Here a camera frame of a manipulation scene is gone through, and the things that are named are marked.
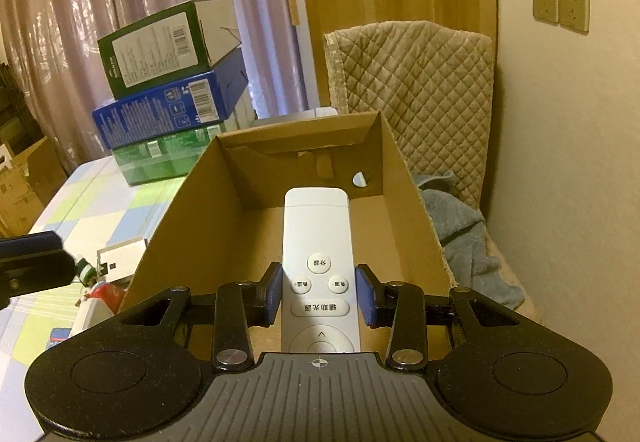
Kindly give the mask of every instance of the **crosshair marking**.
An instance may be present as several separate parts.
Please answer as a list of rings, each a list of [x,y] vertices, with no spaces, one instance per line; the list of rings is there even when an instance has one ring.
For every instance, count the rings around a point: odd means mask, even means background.
[[[314,359],[313,361],[311,361],[309,364],[314,365],[319,370],[320,368],[324,368],[326,365],[331,363],[326,359],[322,359],[321,357],[319,357],[318,359]]]

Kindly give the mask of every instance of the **door frame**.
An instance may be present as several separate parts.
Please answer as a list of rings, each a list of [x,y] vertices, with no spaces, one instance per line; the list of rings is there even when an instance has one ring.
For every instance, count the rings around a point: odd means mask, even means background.
[[[314,64],[314,53],[311,47],[311,32],[309,31],[309,21],[306,16],[305,0],[295,0],[298,8],[298,25],[294,26],[298,49],[300,51],[300,62],[302,63],[302,77],[305,81],[306,100],[309,108],[319,108],[320,95],[318,93],[318,78],[316,77],[316,65]]]

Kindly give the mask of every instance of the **wall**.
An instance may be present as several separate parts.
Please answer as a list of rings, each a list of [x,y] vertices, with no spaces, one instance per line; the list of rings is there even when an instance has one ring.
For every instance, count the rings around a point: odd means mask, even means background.
[[[591,0],[588,35],[499,0],[488,227],[547,326],[609,366],[600,433],[640,430],[640,0]]]

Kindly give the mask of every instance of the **wall socket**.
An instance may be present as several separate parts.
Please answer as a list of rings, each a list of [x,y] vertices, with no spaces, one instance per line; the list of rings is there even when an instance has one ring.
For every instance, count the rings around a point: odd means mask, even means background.
[[[590,0],[559,0],[560,25],[577,31],[589,32]]]
[[[536,20],[558,22],[558,0],[533,0],[533,17]]]

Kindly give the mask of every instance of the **open cardboard box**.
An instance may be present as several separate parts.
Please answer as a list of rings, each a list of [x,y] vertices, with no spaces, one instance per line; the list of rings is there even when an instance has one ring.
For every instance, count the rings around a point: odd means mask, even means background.
[[[365,187],[354,184],[364,174]],[[452,276],[422,199],[379,112],[336,115],[219,135],[174,197],[146,249],[123,308],[173,285],[206,294],[229,281],[257,281],[282,261],[284,196],[292,187],[340,187],[350,198],[354,262],[380,281],[448,295]],[[280,351],[280,312],[252,327],[255,356]],[[210,358],[212,327],[194,328],[191,352]],[[444,327],[429,327],[430,358],[449,351]],[[363,351],[383,356],[387,328],[360,316]]]
[[[6,226],[3,234],[26,235],[65,181],[56,148],[46,137],[5,164],[0,169],[0,221]]]

